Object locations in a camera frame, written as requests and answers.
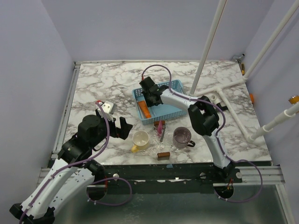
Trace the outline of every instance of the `pink object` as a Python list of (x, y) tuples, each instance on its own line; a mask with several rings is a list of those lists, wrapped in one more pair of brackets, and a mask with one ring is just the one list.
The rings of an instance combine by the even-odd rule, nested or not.
[(159, 135), (162, 134), (162, 128), (163, 128), (163, 124), (162, 124), (162, 121), (160, 120), (159, 125), (158, 125), (158, 129), (157, 129), (157, 132), (158, 132)]

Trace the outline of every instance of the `yellow mug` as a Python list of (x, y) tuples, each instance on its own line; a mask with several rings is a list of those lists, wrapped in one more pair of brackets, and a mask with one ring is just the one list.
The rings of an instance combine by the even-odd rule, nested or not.
[(138, 152), (139, 150), (144, 150), (149, 146), (149, 134), (145, 131), (137, 131), (133, 134), (133, 147), (131, 149), (132, 153)]

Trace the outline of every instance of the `white pipe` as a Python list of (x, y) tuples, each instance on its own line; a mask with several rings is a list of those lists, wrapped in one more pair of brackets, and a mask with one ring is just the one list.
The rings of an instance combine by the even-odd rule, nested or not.
[(230, 104), (230, 102), (228, 101), (228, 99), (226, 98), (225, 94), (223, 93), (222, 89), (217, 89), (218, 94), (220, 95), (220, 97), (222, 98), (224, 104), (228, 107), (229, 112), (231, 113), (231, 115), (233, 116), (233, 118), (235, 119), (237, 125), (239, 126), (240, 130), (242, 131), (242, 133), (245, 136), (245, 139), (247, 140), (249, 138), (249, 133), (247, 131), (247, 129), (245, 128), (245, 126), (242, 124), (241, 120), (239, 119), (237, 113), (235, 112), (235, 110), (233, 109), (232, 105)]
[(196, 71), (194, 82), (192, 84), (190, 95), (193, 95), (194, 92), (195, 92), (197, 83), (199, 81), (202, 69), (203, 69), (205, 61), (206, 61), (207, 54), (210, 50), (210, 47), (211, 47), (213, 38), (215, 36), (215, 33), (216, 33), (216, 30), (217, 30), (217, 27), (218, 27), (220, 18), (222, 16), (222, 13), (223, 13), (226, 2), (227, 2), (227, 0), (220, 0), (219, 3), (218, 3), (218, 7), (216, 9), (216, 13), (215, 13), (215, 16), (214, 16), (214, 19), (213, 19), (213, 22), (212, 22), (212, 25), (211, 25), (211, 28), (210, 28), (210, 31), (209, 31), (209, 35), (208, 35), (207, 40), (206, 40), (205, 48), (204, 48), (204, 51), (202, 52), (200, 63), (199, 63), (199, 66), (197, 68), (197, 71)]
[(249, 67), (249, 69), (247, 70), (247, 72), (243, 76), (244, 80), (247, 80), (248, 77), (251, 75), (253, 69), (260, 62), (260, 60), (262, 59), (262, 57), (264, 56), (264, 54), (266, 53), (266, 51), (269, 49), (269, 47), (271, 46), (271, 44), (275, 41), (275, 39), (279, 35), (280, 31), (285, 27), (285, 25), (287, 24), (287, 22), (289, 21), (289, 19), (292, 17), (292, 15), (295, 13), (295, 11), (297, 10), (298, 7), (299, 7), (299, 0), (296, 0), (294, 2), (294, 4), (291, 6), (291, 8), (289, 9), (289, 11), (286, 13), (286, 15), (284, 16), (284, 18), (282, 19), (282, 21), (279, 23), (279, 25), (277, 26), (277, 28), (274, 30), (273, 34), (271, 35), (271, 37), (269, 38), (269, 40), (266, 42), (266, 44), (264, 45), (264, 47), (262, 48), (262, 50), (260, 51), (260, 53), (258, 54), (258, 56), (256, 57), (256, 59), (254, 60), (254, 62), (252, 63), (252, 65)]
[(243, 83), (244, 83), (244, 80), (242, 78), (240, 78), (237, 81), (233, 81), (233, 82), (225, 83), (225, 84), (220, 84), (220, 85), (217, 85), (217, 86), (214, 86), (214, 87), (207, 88), (205, 90), (199, 91), (198, 93), (196, 93), (196, 95), (197, 96), (202, 96), (204, 94), (217, 91), (217, 89), (224, 89), (224, 88), (227, 88), (227, 87), (231, 87), (231, 86), (238, 85), (238, 84), (243, 84)]
[(280, 113), (278, 116), (274, 118), (270, 123), (262, 126), (259, 128), (253, 135), (249, 137), (249, 141), (253, 142), (255, 139), (257, 139), (260, 136), (263, 136), (264, 134), (270, 132), (273, 130), (273, 128), (284, 121), (291, 119), (295, 117), (296, 112), (299, 111), (299, 103), (293, 105), (288, 110), (284, 110), (282, 113)]

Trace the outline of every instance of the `screw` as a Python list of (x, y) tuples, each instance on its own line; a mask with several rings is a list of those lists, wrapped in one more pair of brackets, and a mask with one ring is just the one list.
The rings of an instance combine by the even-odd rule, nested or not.
[(120, 176), (118, 174), (113, 174), (113, 178), (119, 178)]
[(205, 179), (206, 178), (206, 174), (205, 173), (201, 173), (199, 176), (200, 176), (201, 179)]
[(238, 179), (241, 179), (241, 178), (242, 178), (242, 174), (241, 174), (240, 172), (237, 172), (237, 173), (235, 174), (235, 176), (236, 176)]

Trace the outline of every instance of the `mug handle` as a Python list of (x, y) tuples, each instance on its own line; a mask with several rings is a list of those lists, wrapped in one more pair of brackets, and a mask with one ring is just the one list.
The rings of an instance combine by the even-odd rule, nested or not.
[(133, 145), (133, 147), (131, 148), (132, 153), (136, 153), (139, 151), (138, 146), (137, 145)]
[(194, 141), (189, 141), (189, 143), (191, 143), (191, 145), (188, 144), (187, 146), (189, 146), (189, 147), (194, 147), (195, 146), (195, 142)]

